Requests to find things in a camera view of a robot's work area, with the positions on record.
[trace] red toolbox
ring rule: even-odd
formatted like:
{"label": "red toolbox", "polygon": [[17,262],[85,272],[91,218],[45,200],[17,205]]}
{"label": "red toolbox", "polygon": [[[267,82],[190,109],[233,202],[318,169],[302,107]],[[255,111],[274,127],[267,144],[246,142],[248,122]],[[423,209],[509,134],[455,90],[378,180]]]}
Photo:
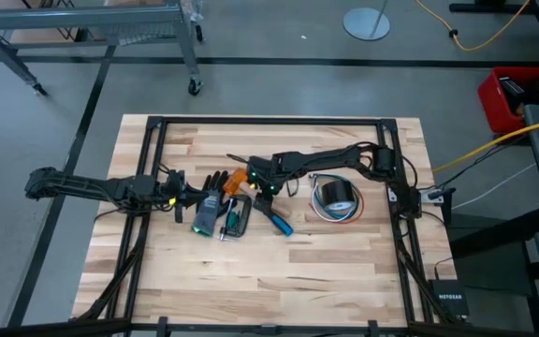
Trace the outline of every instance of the red toolbox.
{"label": "red toolbox", "polygon": [[539,67],[495,67],[477,90],[490,129],[497,134],[506,134],[519,130],[525,126],[525,123],[523,116],[517,116],[509,109],[498,80],[501,77],[509,77],[527,90],[532,81],[539,80]]}

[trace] metal stand base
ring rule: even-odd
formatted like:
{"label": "metal stand base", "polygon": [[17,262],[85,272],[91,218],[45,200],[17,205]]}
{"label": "metal stand base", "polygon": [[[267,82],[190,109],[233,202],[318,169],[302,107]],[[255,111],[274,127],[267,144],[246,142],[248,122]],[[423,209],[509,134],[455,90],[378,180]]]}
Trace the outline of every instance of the metal stand base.
{"label": "metal stand base", "polygon": [[348,34],[365,41],[380,39],[390,31],[390,21],[386,15],[380,15],[380,11],[373,8],[349,10],[344,15],[342,24]]}

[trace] wooden tabletop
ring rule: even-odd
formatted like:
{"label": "wooden tabletop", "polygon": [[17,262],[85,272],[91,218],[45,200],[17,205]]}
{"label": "wooden tabletop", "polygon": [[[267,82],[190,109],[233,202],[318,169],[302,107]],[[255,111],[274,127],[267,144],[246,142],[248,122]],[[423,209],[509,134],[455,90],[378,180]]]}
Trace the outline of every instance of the wooden tabletop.
{"label": "wooden tabletop", "polygon": [[[134,175],[147,118],[124,116],[110,178]],[[400,118],[397,123],[402,152],[415,164],[419,186],[432,185],[419,120]],[[152,153],[155,138],[153,134]],[[184,169],[187,182],[200,188],[208,174],[241,165],[226,153],[312,153],[361,140],[377,141],[374,127],[175,124],[168,126],[162,163]],[[219,242],[192,232],[194,208],[185,211],[183,224],[174,223],[173,213],[152,213],[133,321],[156,323],[159,316],[167,316],[171,323],[184,324],[366,326],[374,319],[381,327],[405,327],[386,187],[352,169],[331,172],[350,179],[363,194],[365,211],[355,223],[319,219],[309,206],[308,178],[300,179],[293,198],[287,198],[285,189],[279,196],[293,211],[287,221],[295,233],[288,238],[255,210],[239,242]],[[413,179],[409,168],[407,176]],[[99,212],[112,209],[103,202]],[[424,206],[424,211],[442,216],[433,206]],[[86,311],[112,278],[124,220],[125,215],[113,213],[95,223],[73,315]],[[416,226],[426,274],[433,277],[434,264],[451,257],[446,231],[428,215]],[[441,263],[438,272],[442,278],[456,278],[452,260]],[[421,319],[419,292],[410,279],[415,316]],[[124,311],[126,290],[124,282],[118,315]]]}

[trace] concrete floor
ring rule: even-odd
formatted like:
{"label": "concrete floor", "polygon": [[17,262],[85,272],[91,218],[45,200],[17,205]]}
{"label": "concrete floor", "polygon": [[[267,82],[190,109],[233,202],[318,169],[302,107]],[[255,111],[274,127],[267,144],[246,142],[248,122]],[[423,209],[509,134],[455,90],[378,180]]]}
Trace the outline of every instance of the concrete floor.
{"label": "concrete floor", "polygon": [[[509,18],[453,15],[447,11],[447,1],[425,3],[454,23],[466,45],[484,40]],[[343,31],[342,15],[348,9],[379,4],[375,0],[209,1],[203,11],[207,43],[196,52],[199,56],[539,61],[539,27],[530,16],[520,17],[491,47],[473,53],[457,50],[444,27],[410,0],[390,2],[386,14],[392,31],[380,41],[358,41]],[[21,51],[22,55],[102,53],[99,48]],[[131,46],[116,54],[178,55],[173,45]],[[0,326],[7,320],[47,205],[45,200],[24,198],[26,179],[33,169],[63,165],[98,70],[98,65],[29,67],[51,97],[32,95],[0,64]],[[476,92],[489,69],[202,66],[201,73],[205,87],[200,96],[191,97],[186,93],[183,66],[113,65],[76,174],[106,176],[125,113],[419,117],[434,167],[491,136]],[[492,157],[455,183],[455,203],[478,196],[532,162],[529,148],[511,148]],[[437,181],[452,173],[438,174]],[[539,178],[532,169],[458,212],[508,219],[538,207]],[[68,318],[96,208],[96,202],[66,200],[25,324]],[[525,291],[525,283],[514,281],[525,272],[517,252],[515,245],[461,260],[459,277],[467,285]],[[523,298],[476,289],[468,289],[468,297],[475,325],[531,330]]]}

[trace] spool of wire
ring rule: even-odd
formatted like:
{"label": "spool of wire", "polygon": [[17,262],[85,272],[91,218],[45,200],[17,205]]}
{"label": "spool of wire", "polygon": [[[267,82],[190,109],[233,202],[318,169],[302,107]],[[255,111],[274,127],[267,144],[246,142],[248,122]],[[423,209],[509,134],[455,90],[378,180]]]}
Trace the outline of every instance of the spool of wire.
{"label": "spool of wire", "polygon": [[[359,202],[361,212],[358,216],[361,215],[363,198],[358,188],[347,179],[334,174],[311,174],[309,178],[313,179],[311,207],[317,216],[334,223],[350,222],[359,209]],[[331,182],[320,186],[318,179],[330,179]]]}

